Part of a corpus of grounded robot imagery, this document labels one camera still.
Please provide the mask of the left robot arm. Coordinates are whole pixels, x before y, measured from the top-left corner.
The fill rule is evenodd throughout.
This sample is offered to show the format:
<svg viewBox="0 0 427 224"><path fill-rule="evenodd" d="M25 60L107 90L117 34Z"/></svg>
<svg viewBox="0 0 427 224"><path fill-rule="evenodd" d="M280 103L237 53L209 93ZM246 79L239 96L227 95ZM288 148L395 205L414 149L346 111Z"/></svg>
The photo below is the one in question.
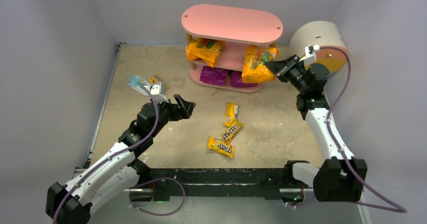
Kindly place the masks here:
<svg viewBox="0 0 427 224"><path fill-rule="evenodd" d="M189 119L196 106L178 94L175 104L154 95L150 98L103 157L65 184L56 182L49 187L46 214L53 223L87 223L102 205L136 186L149 170L138 157L168 122Z"/></svg>

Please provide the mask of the purple blackcurrant gummy bag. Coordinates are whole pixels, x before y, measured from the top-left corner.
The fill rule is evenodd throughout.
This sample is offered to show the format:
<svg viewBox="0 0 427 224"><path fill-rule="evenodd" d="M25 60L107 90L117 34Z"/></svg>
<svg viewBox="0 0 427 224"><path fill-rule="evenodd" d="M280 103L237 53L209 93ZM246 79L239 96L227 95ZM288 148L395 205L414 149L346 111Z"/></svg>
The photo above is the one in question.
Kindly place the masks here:
<svg viewBox="0 0 427 224"><path fill-rule="evenodd" d="M227 69L204 66L199 80L210 85L223 86L226 83L228 72Z"/></svg>
<svg viewBox="0 0 427 224"><path fill-rule="evenodd" d="M236 88L251 88L256 87L257 84L253 83L244 83L242 80L242 72L241 71L232 71L230 86Z"/></svg>

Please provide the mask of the small yellow M&M's bag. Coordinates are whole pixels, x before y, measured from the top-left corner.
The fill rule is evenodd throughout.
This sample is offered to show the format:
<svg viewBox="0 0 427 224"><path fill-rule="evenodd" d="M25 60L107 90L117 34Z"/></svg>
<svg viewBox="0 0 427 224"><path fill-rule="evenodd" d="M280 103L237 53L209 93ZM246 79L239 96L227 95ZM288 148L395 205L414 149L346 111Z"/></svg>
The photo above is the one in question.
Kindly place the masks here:
<svg viewBox="0 0 427 224"><path fill-rule="evenodd" d="M163 80L157 74L154 74L150 77L150 84L152 85L152 88L155 87L161 90L169 89L169 85L164 83Z"/></svg>

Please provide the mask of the orange mango gummy bag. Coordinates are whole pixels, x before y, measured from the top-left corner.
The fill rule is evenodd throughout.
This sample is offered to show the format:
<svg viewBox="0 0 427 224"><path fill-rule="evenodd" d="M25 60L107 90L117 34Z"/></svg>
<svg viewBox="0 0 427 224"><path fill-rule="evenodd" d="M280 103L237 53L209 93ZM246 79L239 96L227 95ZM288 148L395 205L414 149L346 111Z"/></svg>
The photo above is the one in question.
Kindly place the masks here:
<svg viewBox="0 0 427 224"><path fill-rule="evenodd" d="M225 46L225 41L208 38L193 38L186 48L188 60L203 60L210 67L215 67Z"/></svg>
<svg viewBox="0 0 427 224"><path fill-rule="evenodd" d="M274 74L265 66L266 62L274 61L279 56L276 47L261 47L249 45L244 53L244 65L242 70L242 82L246 84L258 84L274 81Z"/></svg>

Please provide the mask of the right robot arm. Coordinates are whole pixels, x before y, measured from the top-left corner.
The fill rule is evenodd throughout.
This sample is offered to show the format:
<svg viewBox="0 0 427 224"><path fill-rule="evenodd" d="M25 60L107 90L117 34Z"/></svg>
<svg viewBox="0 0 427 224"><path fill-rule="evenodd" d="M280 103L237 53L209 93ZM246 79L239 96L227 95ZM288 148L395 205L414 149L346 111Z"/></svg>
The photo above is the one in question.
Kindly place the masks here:
<svg viewBox="0 0 427 224"><path fill-rule="evenodd" d="M291 83L297 90L297 110L312 130L321 149L324 162L316 168L304 161L288 161L285 169L291 180L311 187L320 202L357 202L363 192L368 166L357 159L343 142L323 91L329 71L320 63L305 69L297 56L282 61L266 62L265 66L283 83Z"/></svg>

